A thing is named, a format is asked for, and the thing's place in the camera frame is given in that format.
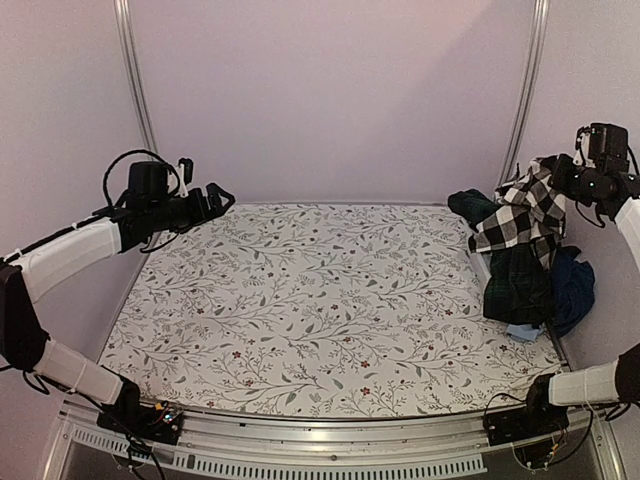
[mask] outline dark green fabric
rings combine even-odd
[[[474,228],[500,208],[500,205],[492,202],[475,189],[450,195],[447,205],[453,213],[463,217]]]
[[[472,227],[500,208],[478,190],[455,193],[447,205]],[[484,291],[485,317],[537,326],[553,316],[551,280],[529,244],[491,252],[490,271],[491,278]]]
[[[491,253],[483,315],[513,325],[538,326],[555,311],[549,274],[528,244]]]

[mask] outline ventilation grille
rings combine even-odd
[[[222,479],[255,480],[420,480],[459,478],[484,473],[482,456],[395,467],[265,467],[225,462],[203,455],[176,453],[175,468]]]
[[[75,425],[73,440],[113,455],[126,456],[128,442],[116,434]],[[141,461],[146,456],[133,454]],[[438,462],[378,467],[289,467],[224,461],[198,453],[175,452],[165,467],[225,480],[421,480],[460,478],[485,473],[481,455]]]
[[[77,425],[73,430],[73,440],[88,447],[102,450],[103,452],[125,457],[127,456],[127,448],[129,447],[129,442],[115,435],[97,432]],[[136,452],[131,452],[131,456],[140,460],[149,459],[148,455],[140,455]]]

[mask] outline light blue cloth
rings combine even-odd
[[[534,328],[532,325],[509,325],[507,335],[520,343],[535,342],[542,334],[542,327]]]

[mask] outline pile of clothes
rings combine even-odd
[[[549,319],[557,335],[565,335],[595,301],[593,268],[576,260],[577,247],[560,244],[566,197],[549,186],[556,159],[532,160],[524,176],[516,172],[515,179],[496,190],[495,202],[477,190],[458,192],[448,200],[451,211],[476,231],[469,239],[470,250],[491,252],[484,316],[526,326],[512,329],[526,340],[535,339]]]

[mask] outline black cable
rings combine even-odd
[[[160,466],[160,462],[158,462],[158,458],[156,457],[156,454],[153,453],[153,451],[151,450],[151,447],[149,447],[144,442],[144,440],[142,440],[138,435],[133,433],[129,429],[129,427],[127,427],[124,423],[122,423],[115,415],[113,415],[111,412],[106,410],[102,405],[100,405],[98,402],[96,402],[93,398],[91,398],[88,395],[85,395],[84,393],[79,393],[78,392],[78,395],[80,395],[82,398],[87,400],[91,405],[93,405],[98,410],[100,410],[102,413],[104,413],[106,416],[108,416],[114,423],[116,423],[125,432],[125,437],[127,438],[128,442],[129,442],[129,449],[127,450],[127,455],[129,456],[129,464],[130,465],[131,465],[131,463],[133,461],[132,453],[131,453],[132,451],[134,451],[135,453],[141,454],[141,455],[148,455],[149,458],[151,458],[153,463],[156,465],[156,469],[158,470],[158,474],[160,475],[160,478],[162,480],[166,480],[166,477],[164,475],[164,471],[162,470],[162,467]],[[138,472],[136,472],[135,469],[132,468],[131,472],[133,472],[134,475],[137,478],[139,478],[140,480],[145,480],[145,478],[142,477]]]
[[[491,402],[493,402],[498,397],[507,397],[507,398],[510,398],[511,400],[515,400],[518,403],[525,403],[524,400],[520,400],[519,398],[516,398],[513,395],[509,395],[508,393],[496,393],[493,397],[491,397],[491,399],[489,400],[489,403],[487,403],[487,406],[484,407],[484,414],[482,415],[483,424],[487,420],[487,412],[489,412],[489,406],[491,405]]]
[[[587,441],[587,438],[589,438],[589,435],[591,434],[591,427],[593,427],[593,417],[594,417],[593,410],[590,410],[590,413],[591,413],[591,416],[589,417],[589,425],[587,426],[587,431],[584,433],[583,437],[580,439],[576,447],[568,455],[565,455],[560,460],[556,460],[555,462],[549,463],[548,465],[549,467],[553,467],[554,465],[559,465],[560,463],[563,463],[569,460],[578,452],[578,450],[580,450],[580,447],[582,447],[584,442]]]
[[[589,217],[587,217],[584,213],[582,213],[579,207],[580,202],[578,202],[577,200],[575,205],[576,205],[576,211],[580,214],[580,216],[584,218],[587,222],[589,222],[591,225],[593,225],[594,227],[605,228],[607,226],[607,224],[602,221],[602,218],[600,218],[600,216],[597,217],[600,223],[596,223],[593,220],[591,220]]]
[[[86,401],[88,401],[91,405],[93,405],[94,407],[96,407],[98,410],[100,410],[102,413],[104,413],[106,416],[108,416],[116,425],[118,425],[122,431],[124,432],[125,438],[127,439],[127,441],[129,442],[129,449],[127,450],[127,454],[129,456],[129,466],[132,467],[132,456],[131,456],[131,452],[135,452],[138,453],[140,455],[146,455],[149,458],[151,458],[151,460],[153,461],[153,463],[155,464],[157,470],[158,470],[158,474],[160,475],[160,479],[161,480],[166,480],[166,477],[164,475],[164,471],[162,470],[162,467],[160,466],[160,462],[158,461],[158,458],[156,457],[155,453],[153,453],[153,450],[151,449],[151,447],[149,447],[144,440],[142,440],[142,438],[140,438],[138,435],[136,435],[135,433],[133,433],[131,431],[131,429],[129,427],[127,427],[124,423],[122,423],[120,421],[120,419],[118,419],[115,415],[113,415],[110,411],[106,410],[102,405],[100,405],[98,402],[96,402],[93,398],[91,398],[90,396],[81,393],[81,392],[70,392],[68,389],[66,389],[63,385],[54,382],[53,380],[48,379],[47,377],[40,377],[37,374],[34,374],[33,377],[38,381],[38,383],[40,384],[39,388],[38,386],[34,385],[33,383],[31,383],[27,377],[27,372],[22,372],[22,377],[24,378],[25,382],[27,382],[27,384],[33,388],[34,390],[43,393],[44,395],[49,395],[49,390],[47,389],[47,387],[44,385],[43,381],[48,383],[49,385],[57,388],[58,390],[60,390],[63,393],[66,394],[73,394],[73,393],[77,393],[78,395],[80,395],[82,398],[84,398]],[[133,468],[131,468],[131,471],[135,473],[136,477],[138,477],[140,480],[146,480],[144,477],[142,477],[140,474],[138,474]]]
[[[74,230],[77,230],[79,228],[85,227],[93,222],[96,222],[98,220],[100,220],[101,218],[104,218],[104,215],[94,215],[92,217],[89,217],[85,220],[82,220],[81,222],[78,222],[74,227],[65,227],[61,230],[58,230],[57,232],[52,233],[51,235],[41,238],[40,240],[38,240],[37,242],[32,243],[31,245],[27,245],[26,247],[24,247],[23,249],[20,250],[20,253],[14,253],[13,255],[8,256],[7,258],[3,259],[2,261],[4,261],[5,263],[11,263],[16,261],[18,258],[20,258],[20,254],[25,255],[33,250],[35,250],[36,248],[39,248],[53,240],[55,240],[56,238],[62,237],[63,235],[66,235],[67,233],[71,233]]]
[[[633,162],[633,168],[636,171],[636,175],[640,175],[640,170],[638,170],[638,162],[636,161],[636,156],[633,154],[633,150],[631,147],[627,145],[627,149],[629,150],[629,154],[631,155],[631,161]]]
[[[111,199],[111,195],[109,195],[109,187],[107,185],[109,180],[109,175],[111,174],[111,171],[115,168],[115,166],[118,163],[120,163],[122,160],[132,155],[148,155],[153,159],[162,163],[171,173],[173,173],[173,175],[175,175],[177,186],[167,194],[169,198],[173,197],[176,193],[178,193],[178,190],[180,189],[180,176],[178,175],[178,172],[176,171],[175,167],[171,165],[169,162],[167,162],[164,158],[162,158],[157,153],[152,152],[151,150],[146,150],[144,148],[129,150],[128,152],[123,153],[122,155],[118,156],[113,162],[111,162],[111,165],[109,165],[106,172],[104,172],[104,177],[102,179],[102,193],[104,194],[104,199],[107,202],[108,210],[113,210],[113,200]]]
[[[36,392],[39,392],[43,395],[51,394],[47,386],[42,382],[42,379],[40,378],[39,375],[36,375],[36,374],[33,375],[33,378],[35,378],[35,380],[38,382],[38,385],[31,383],[31,380],[29,380],[29,377],[27,376],[27,372],[25,372],[24,370],[22,371],[22,378],[24,379],[25,382],[27,382],[27,385],[33,388]]]
[[[582,158],[582,165],[587,166],[587,159],[584,156],[584,152],[582,151],[582,140],[580,140],[580,145],[578,146],[578,151],[580,152],[580,158]]]
[[[166,242],[164,242],[162,245],[158,245],[156,247],[153,248],[148,248],[150,243],[147,244],[146,247],[141,248],[140,249],[140,253],[153,253],[155,251],[160,250],[161,248],[166,247],[167,245],[169,245],[171,242],[173,242],[176,238],[178,238],[180,236],[180,233],[176,233],[174,237],[171,237],[169,240],[167,240]]]
[[[627,403],[627,404],[619,403],[618,405],[616,405],[613,408],[613,410],[611,410],[609,413],[607,413],[607,415],[604,417],[604,419],[607,422],[612,422],[614,420],[617,420],[622,415],[627,413],[630,408],[631,408],[631,404],[630,403]]]

